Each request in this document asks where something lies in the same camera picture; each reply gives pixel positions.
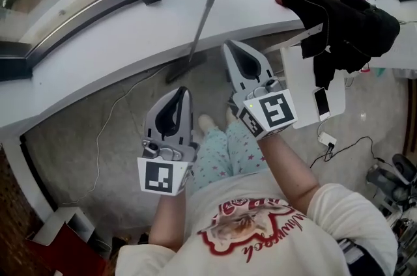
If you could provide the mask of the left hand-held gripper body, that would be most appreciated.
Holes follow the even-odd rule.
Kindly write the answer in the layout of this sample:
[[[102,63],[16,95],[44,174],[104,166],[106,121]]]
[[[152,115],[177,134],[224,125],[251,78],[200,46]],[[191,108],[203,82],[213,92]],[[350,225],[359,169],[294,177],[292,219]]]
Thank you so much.
[[[144,192],[177,196],[184,191],[197,159],[199,144],[176,145],[156,139],[143,140],[137,158],[140,188]]]

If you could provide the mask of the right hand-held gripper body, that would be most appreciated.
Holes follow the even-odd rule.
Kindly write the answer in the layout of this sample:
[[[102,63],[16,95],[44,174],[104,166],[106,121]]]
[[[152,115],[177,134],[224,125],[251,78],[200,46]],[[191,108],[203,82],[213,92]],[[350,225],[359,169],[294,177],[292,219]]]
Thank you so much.
[[[231,101],[237,108],[235,116],[257,140],[275,135],[298,120],[291,93],[277,77],[252,91],[234,93]]]

